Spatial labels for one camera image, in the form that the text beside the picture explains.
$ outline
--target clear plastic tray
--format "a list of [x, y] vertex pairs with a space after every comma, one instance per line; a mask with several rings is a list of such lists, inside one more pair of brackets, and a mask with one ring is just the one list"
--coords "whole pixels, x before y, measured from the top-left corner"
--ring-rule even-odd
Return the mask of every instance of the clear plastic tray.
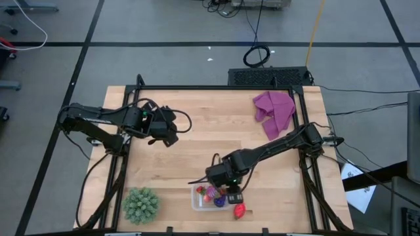
[[203, 195], [197, 193], [197, 188], [203, 186], [208, 187], [210, 184], [194, 184], [191, 188], [191, 207], [196, 211], [216, 211], [216, 210], [229, 210], [232, 205], [226, 200], [223, 207], [217, 207], [213, 201], [206, 203], [203, 200]]

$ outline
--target purple cloth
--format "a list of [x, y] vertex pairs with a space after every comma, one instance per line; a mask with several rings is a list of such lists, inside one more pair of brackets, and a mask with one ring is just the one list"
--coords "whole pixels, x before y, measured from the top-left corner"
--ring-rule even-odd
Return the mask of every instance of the purple cloth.
[[288, 94], [272, 91], [256, 96], [253, 101], [257, 107], [255, 119], [260, 122], [266, 116], [271, 117], [262, 126], [269, 140], [276, 139], [282, 130], [288, 128], [296, 110], [295, 103]]

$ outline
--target green succulent toy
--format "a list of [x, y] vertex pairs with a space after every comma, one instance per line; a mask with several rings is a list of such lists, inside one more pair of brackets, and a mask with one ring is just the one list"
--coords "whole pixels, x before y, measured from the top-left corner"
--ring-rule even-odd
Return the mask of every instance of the green succulent toy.
[[125, 219], [131, 223], [147, 224], [153, 222], [159, 210], [159, 199], [150, 188], [132, 188], [123, 201]]

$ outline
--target yellow cable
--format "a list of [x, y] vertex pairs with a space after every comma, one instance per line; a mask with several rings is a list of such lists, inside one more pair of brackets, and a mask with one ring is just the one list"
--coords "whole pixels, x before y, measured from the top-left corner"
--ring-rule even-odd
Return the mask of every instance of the yellow cable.
[[314, 42], [315, 32], [318, 29], [318, 23], [320, 22], [320, 18], [321, 18], [321, 15], [322, 15], [322, 9], [324, 8], [324, 3], [325, 2], [326, 2], [326, 0], [322, 0], [322, 2], [321, 2], [321, 7], [320, 7], [320, 10], [318, 11], [318, 16], [316, 17], [314, 30], [312, 31], [312, 35], [310, 36], [308, 53], [306, 54], [306, 62], [304, 64], [306, 67], [308, 67], [308, 64], [309, 64], [309, 57], [310, 57], [310, 51], [312, 50], [312, 43]]

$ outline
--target wooden tabletop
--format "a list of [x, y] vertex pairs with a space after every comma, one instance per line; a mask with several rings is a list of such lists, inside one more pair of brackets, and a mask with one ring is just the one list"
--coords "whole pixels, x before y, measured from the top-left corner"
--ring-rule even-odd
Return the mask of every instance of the wooden tabletop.
[[[125, 87], [108, 87], [104, 108], [121, 106]], [[187, 182], [205, 175], [214, 153], [224, 156], [236, 149], [256, 148], [268, 142], [260, 123], [255, 121], [252, 98], [261, 90], [142, 90], [140, 97], [153, 99], [160, 106], [168, 105], [189, 114], [192, 130], [178, 134], [179, 141], [166, 148], [161, 142], [149, 146], [146, 140], [133, 138], [125, 179], [123, 199], [132, 187], [150, 187], [161, 199], [161, 210], [154, 222], [136, 226], [125, 220], [120, 212], [118, 231], [175, 232], [261, 232], [267, 227], [271, 233], [310, 232], [308, 209], [302, 174], [298, 166], [297, 150], [289, 150], [257, 165], [253, 177], [243, 193], [247, 212], [235, 220], [231, 210], [198, 212], [191, 206], [191, 186]], [[319, 87], [304, 87], [310, 121], [328, 125]], [[296, 96], [300, 124], [303, 123], [299, 99]], [[175, 123], [179, 130], [188, 128], [188, 120], [181, 114]], [[115, 133], [116, 127], [100, 125]], [[286, 135], [294, 129], [280, 133]], [[321, 135], [328, 128], [318, 128]], [[332, 147], [325, 147], [327, 156], [336, 158]], [[89, 168], [104, 155], [102, 146], [94, 147]], [[80, 208], [80, 220], [86, 222], [104, 197], [111, 157], [100, 163], [91, 173], [85, 186]], [[336, 162], [320, 157], [320, 176], [326, 201], [342, 221], [352, 228], [352, 221]], [[318, 227], [322, 229], [319, 206], [314, 200]], [[110, 226], [114, 203], [110, 204], [107, 226]]]

